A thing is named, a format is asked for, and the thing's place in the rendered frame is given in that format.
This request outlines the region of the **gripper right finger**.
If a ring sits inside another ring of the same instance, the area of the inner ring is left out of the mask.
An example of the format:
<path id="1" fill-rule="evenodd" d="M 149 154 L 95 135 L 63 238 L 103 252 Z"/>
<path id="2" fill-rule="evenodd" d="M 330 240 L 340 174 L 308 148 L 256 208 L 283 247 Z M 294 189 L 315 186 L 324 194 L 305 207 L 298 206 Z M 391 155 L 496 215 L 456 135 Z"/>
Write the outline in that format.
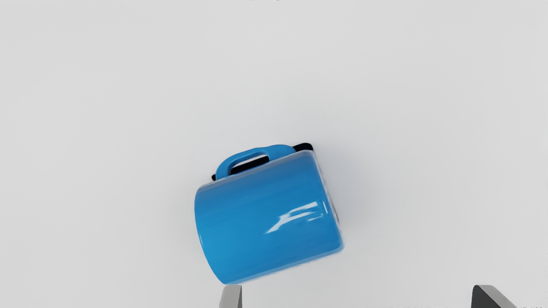
<path id="1" fill-rule="evenodd" d="M 474 285 L 471 308 L 518 308 L 493 285 Z"/>

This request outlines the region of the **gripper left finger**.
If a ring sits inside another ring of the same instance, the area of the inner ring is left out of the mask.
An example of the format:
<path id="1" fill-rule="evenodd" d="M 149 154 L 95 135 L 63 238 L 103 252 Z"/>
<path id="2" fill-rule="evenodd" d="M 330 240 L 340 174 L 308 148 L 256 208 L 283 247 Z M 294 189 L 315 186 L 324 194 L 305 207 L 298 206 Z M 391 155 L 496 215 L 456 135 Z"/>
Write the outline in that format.
<path id="1" fill-rule="evenodd" d="M 242 286 L 225 285 L 221 294 L 219 308 L 242 308 Z"/>

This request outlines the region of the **blue glossy mug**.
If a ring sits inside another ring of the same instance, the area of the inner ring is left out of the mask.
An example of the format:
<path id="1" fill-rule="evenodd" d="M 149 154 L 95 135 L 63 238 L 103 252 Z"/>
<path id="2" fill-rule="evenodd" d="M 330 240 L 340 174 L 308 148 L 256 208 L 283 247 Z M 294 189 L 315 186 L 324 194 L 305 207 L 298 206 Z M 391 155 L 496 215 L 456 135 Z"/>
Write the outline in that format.
<path id="1" fill-rule="evenodd" d="M 344 249 L 334 204 L 313 146 L 271 145 L 225 159 L 194 197 L 208 265 L 242 284 Z"/>

